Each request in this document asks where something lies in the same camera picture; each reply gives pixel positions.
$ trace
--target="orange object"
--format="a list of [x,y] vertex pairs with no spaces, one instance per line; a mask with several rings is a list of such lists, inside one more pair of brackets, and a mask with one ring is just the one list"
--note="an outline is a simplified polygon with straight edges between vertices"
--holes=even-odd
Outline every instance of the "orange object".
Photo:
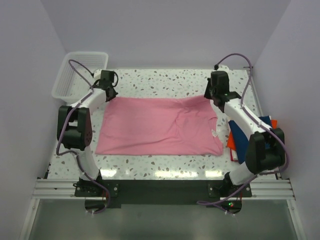
[[[274,120],[274,119],[271,120],[271,126],[273,129],[277,128],[277,124],[278,124],[277,120]],[[234,140],[234,136],[232,135],[232,132],[230,132],[229,134],[229,138],[228,138],[228,142],[226,143],[226,146],[236,151],[236,144],[235,144],[235,140]]]

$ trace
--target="clothing tag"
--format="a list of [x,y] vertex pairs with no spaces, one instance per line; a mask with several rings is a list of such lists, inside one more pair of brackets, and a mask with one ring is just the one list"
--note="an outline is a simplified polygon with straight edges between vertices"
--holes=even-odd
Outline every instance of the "clothing tag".
[[218,133],[213,129],[211,129],[211,133],[212,133],[212,136],[214,136],[214,137],[218,136]]

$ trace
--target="white plastic basket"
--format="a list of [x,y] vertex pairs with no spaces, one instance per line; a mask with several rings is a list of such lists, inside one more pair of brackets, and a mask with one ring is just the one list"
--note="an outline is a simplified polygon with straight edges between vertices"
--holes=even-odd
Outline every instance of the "white plastic basket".
[[[73,104],[88,92],[89,86],[73,71],[68,63],[70,59],[82,63],[91,72],[94,72],[97,69],[106,69],[108,54],[97,51],[74,51],[65,55],[51,94],[56,99],[62,99],[68,104]],[[91,84],[94,83],[93,77],[87,70],[75,62],[73,62],[73,66],[86,77]]]

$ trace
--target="table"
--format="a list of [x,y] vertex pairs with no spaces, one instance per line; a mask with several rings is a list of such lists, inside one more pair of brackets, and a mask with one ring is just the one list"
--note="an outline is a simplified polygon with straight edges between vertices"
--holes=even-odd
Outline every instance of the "table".
[[[240,95],[248,81],[246,70],[230,70],[221,66],[219,70],[228,72],[230,91]],[[211,69],[113,69],[119,76],[116,91],[122,97],[136,98],[185,98],[203,95]],[[244,103],[258,116],[259,102],[252,86],[249,86]],[[211,105],[217,114],[217,134],[224,144],[223,154],[214,155],[96,155],[94,154],[106,107],[104,103],[91,116],[93,138],[91,149],[93,158],[103,179],[113,180],[222,180],[224,174],[234,170],[239,164],[231,162],[230,150],[226,148],[229,136],[227,115]],[[77,179],[79,170],[71,154],[56,156],[56,145],[50,156],[48,179]],[[260,180],[276,179],[275,175],[260,176]]]

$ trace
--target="speckled tabletop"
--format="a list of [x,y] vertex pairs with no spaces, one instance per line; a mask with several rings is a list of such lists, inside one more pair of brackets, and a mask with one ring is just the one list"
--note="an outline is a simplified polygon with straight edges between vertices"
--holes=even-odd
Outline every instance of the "speckled tabletop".
[[[248,80],[246,70],[220,68],[229,74],[230,90],[242,94]],[[114,69],[119,76],[116,91],[122,97],[137,98],[185,98],[203,95],[211,69]],[[244,103],[259,115],[257,103],[249,86]],[[224,148],[221,156],[214,155],[96,155],[94,154],[107,103],[101,105],[91,116],[93,139],[91,149],[93,158],[104,179],[126,180],[220,180],[224,174],[234,170],[239,164],[231,162],[229,148]],[[229,131],[227,116],[211,103],[217,114],[217,133],[226,146]],[[48,179],[77,179],[79,171],[71,154],[51,156]],[[274,175],[259,179],[275,179]]]

